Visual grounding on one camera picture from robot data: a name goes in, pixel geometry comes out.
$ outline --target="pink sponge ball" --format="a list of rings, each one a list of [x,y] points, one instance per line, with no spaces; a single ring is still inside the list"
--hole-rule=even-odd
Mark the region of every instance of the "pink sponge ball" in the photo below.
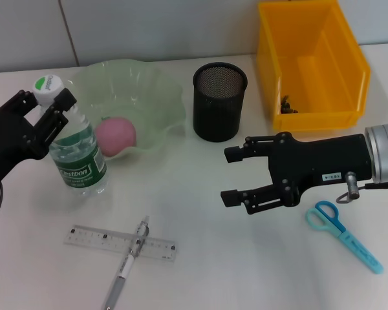
[[[96,140],[102,154],[113,157],[136,144],[134,125],[126,118],[108,118],[95,129]]]

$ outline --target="water bottle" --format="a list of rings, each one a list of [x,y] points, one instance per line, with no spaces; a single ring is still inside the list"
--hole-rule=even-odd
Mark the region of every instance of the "water bottle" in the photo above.
[[[60,77],[48,74],[33,85],[33,93],[41,106],[41,115],[64,89]],[[94,196],[107,186],[107,167],[92,125],[73,105],[63,115],[68,123],[49,147],[63,181],[79,196]]]

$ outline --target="clear plastic ruler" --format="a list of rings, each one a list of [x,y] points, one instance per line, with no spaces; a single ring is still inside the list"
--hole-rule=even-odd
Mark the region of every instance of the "clear plastic ruler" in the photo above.
[[[80,225],[74,225],[65,238],[66,244],[93,247],[124,253],[133,238],[144,239],[135,234],[126,234],[118,231],[107,231]],[[177,253],[177,243],[169,240],[146,237],[140,256],[158,258],[173,262]]]

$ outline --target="green glass bowl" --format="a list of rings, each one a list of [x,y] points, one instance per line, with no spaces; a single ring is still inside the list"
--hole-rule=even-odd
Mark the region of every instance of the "green glass bowl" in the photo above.
[[[83,68],[64,83],[94,128],[118,116],[134,125],[136,146],[107,159],[158,149],[167,131],[186,119],[182,87],[150,63],[104,61]]]

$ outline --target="scissors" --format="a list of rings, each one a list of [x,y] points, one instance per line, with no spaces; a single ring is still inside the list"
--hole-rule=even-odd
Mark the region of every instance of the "scissors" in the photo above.
[[[330,217],[321,206],[325,205],[334,211],[334,216]],[[317,216],[323,225],[315,224],[311,216]],[[348,249],[350,249],[372,272],[376,274],[383,273],[383,267],[378,260],[360,243],[338,220],[338,208],[329,201],[319,201],[314,208],[306,213],[306,221],[311,228],[318,231],[329,231],[338,238]]]

